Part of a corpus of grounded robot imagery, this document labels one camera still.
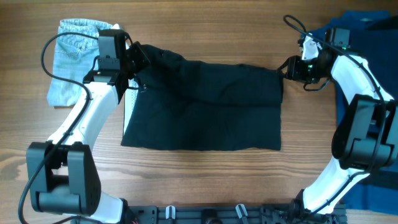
black fabric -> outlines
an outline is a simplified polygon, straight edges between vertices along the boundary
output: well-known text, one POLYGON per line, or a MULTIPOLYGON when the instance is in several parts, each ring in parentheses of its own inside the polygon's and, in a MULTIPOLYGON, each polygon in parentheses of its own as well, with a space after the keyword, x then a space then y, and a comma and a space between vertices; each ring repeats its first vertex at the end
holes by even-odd
POLYGON ((143 45, 151 66, 122 146, 151 149, 280 150, 283 82, 275 70, 188 61, 143 45))

table surface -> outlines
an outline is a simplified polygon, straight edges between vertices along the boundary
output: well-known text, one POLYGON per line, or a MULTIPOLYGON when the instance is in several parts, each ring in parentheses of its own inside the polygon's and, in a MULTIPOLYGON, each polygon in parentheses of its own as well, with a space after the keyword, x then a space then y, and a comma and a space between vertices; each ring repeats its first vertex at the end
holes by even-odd
MULTIPOLYGON (((324 26, 347 9, 388 9, 395 1, 137 1, 63 4, 3 4, 0 1, 0 223, 17 223, 17 203, 27 182, 25 151, 45 141, 70 108, 48 106, 51 79, 40 66, 44 43, 60 19, 120 23, 133 40, 210 63, 248 63, 277 68, 299 53, 299 34, 282 16, 299 18, 308 30, 324 26)), ((53 45, 46 54, 51 68, 53 45)), ((332 85, 318 93, 285 81, 282 150, 236 152, 155 151, 121 147, 124 103, 112 113, 93 156, 105 192, 130 205, 287 203, 310 185, 331 157, 336 129, 332 85)), ((49 223, 59 216, 36 213, 27 198, 26 219, 49 223)), ((398 217, 348 210, 349 223, 398 223, 398 217)))

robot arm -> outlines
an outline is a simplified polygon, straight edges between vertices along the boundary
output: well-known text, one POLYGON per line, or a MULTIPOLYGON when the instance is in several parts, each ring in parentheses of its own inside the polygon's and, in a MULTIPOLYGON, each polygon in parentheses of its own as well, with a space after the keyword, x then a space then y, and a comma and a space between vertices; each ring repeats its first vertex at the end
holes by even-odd
MULTIPOLYGON (((91 155, 94 142, 106 118, 117 107, 126 91, 127 81, 133 78, 134 73, 150 63, 139 43, 134 43, 128 50, 124 49, 124 35, 122 30, 102 30, 99 33, 99 70, 90 71, 83 80, 91 92, 90 104, 73 128, 71 135, 64 140, 51 162, 44 165, 33 181, 30 197, 32 206, 37 212, 80 215, 102 223, 147 224, 145 221, 137 221, 138 214, 128 207, 125 200, 114 198, 101 191, 101 182, 91 155), (58 169, 60 166, 68 166, 68 176, 51 172, 52 169, 58 169)), ((307 39, 305 46, 307 45, 313 47, 312 40, 307 39)), ((374 87, 365 77, 364 72, 347 61, 344 56, 330 56, 326 50, 320 53, 317 50, 305 49, 304 52, 307 53, 302 58, 298 56, 289 58, 281 67, 282 69, 287 66, 284 77, 304 82, 305 86, 319 82, 323 77, 334 79, 343 88, 349 108, 333 138, 333 157, 326 169, 311 186, 302 190, 292 201, 293 207, 290 206, 289 209, 260 207, 261 213, 271 214, 270 218, 265 215, 262 215, 261 219, 257 218, 261 223, 277 222, 276 219, 281 217, 288 217, 287 220, 290 221, 301 218, 303 214, 317 211, 325 203, 328 203, 328 206, 319 210, 318 214, 331 213, 345 192, 369 175, 363 171, 372 159, 375 143, 374 136, 369 135, 368 129, 371 124, 377 123, 376 115, 379 110, 374 87), (330 200, 347 181, 349 181, 348 186, 335 199, 330 200)), ((366 65, 365 59, 358 58, 358 60, 362 60, 366 65)), ((384 90, 382 94, 386 101, 392 100, 392 97, 384 90)), ((27 150, 29 178, 46 153, 64 135, 65 130, 83 107, 85 99, 86 95, 83 92, 68 118, 47 142, 33 142, 29 146, 27 150)), ((398 127, 398 118, 394 119, 396 107, 393 102, 388 104, 388 130, 384 131, 383 142, 376 154, 377 167, 388 166, 397 157, 395 146, 398 142, 395 139, 396 136, 394 137, 394 132, 390 131, 398 127)), ((236 208, 232 208, 231 215, 232 218, 239 218, 241 223, 247 224, 248 219, 251 218, 250 214, 253 214, 256 209, 246 209, 244 205, 239 204, 236 208)), ((191 217, 191 219, 180 221, 181 223, 189 223, 189 220, 194 219, 192 217, 201 219, 202 223, 206 224, 222 223, 220 219, 217 219, 215 208, 176 210, 175 207, 167 207, 160 211, 151 207, 150 210, 148 223, 174 223, 179 214, 181 217, 191 217), (165 217, 165 219, 162 217, 163 222, 156 221, 158 218, 161 219, 158 211, 165 217)), ((220 211, 223 212, 225 218, 228 218, 230 208, 222 208, 220 211)), ((325 223, 330 218, 323 217, 318 223, 325 223)))
MULTIPOLYGON (((326 32, 326 39, 333 45, 346 49, 349 46, 349 30, 330 29, 326 32)), ((301 198, 303 207, 308 212, 327 214, 333 211, 335 205, 352 186, 369 176, 369 172, 365 170, 367 166, 370 166, 377 139, 377 136, 371 137, 371 134, 375 133, 371 133, 370 129, 377 126, 379 121, 377 115, 380 114, 380 106, 377 101, 380 99, 376 94, 375 86, 364 70, 347 56, 333 55, 330 49, 322 48, 309 36, 306 36, 302 43, 301 59, 298 56, 291 57, 285 63, 289 66, 285 78, 304 82, 305 86, 319 82, 320 78, 332 79, 340 85, 349 104, 347 116, 333 138, 333 157, 319 178, 303 191, 301 198)), ((352 53, 351 57, 363 64, 376 85, 380 87, 384 101, 394 100, 377 82, 368 67, 367 60, 352 53)), ((392 121, 392 114, 396 110, 392 103, 389 108, 392 113, 388 113, 390 119, 386 118, 387 122, 392 121)), ((397 151, 391 144, 394 141, 393 138, 386 132, 384 134, 383 139, 386 141, 382 142, 376 155, 382 160, 382 163, 377 165, 378 167, 392 164, 397 156, 397 151)))

black clamp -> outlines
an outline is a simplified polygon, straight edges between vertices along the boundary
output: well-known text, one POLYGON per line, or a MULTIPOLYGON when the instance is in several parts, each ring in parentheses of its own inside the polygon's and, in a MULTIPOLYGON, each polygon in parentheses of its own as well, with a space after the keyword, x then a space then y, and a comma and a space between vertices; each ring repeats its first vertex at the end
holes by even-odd
POLYGON ((286 79, 299 81, 304 83, 305 91, 320 91, 326 87, 330 82, 330 72, 321 68, 318 59, 313 59, 310 62, 303 61, 300 56, 295 55, 289 57, 277 71, 286 79), (309 89, 307 85, 316 84, 321 78, 327 78, 320 88, 309 89))
POLYGON ((201 224, 223 224, 223 222, 218 218, 215 209, 206 208, 201 211, 201 224))
POLYGON ((128 80, 134 74, 150 65, 150 61, 139 42, 126 49, 126 36, 123 30, 100 30, 98 37, 98 70, 91 70, 83 78, 83 83, 105 82, 115 86, 119 103, 129 88, 128 80))

folded black cloth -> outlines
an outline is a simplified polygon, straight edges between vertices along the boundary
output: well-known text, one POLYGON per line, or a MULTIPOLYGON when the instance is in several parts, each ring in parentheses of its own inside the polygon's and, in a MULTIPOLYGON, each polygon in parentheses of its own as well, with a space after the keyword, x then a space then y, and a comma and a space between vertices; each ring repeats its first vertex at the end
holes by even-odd
POLYGON ((143 45, 151 66, 122 146, 151 149, 280 150, 283 82, 275 70, 188 61, 143 45))

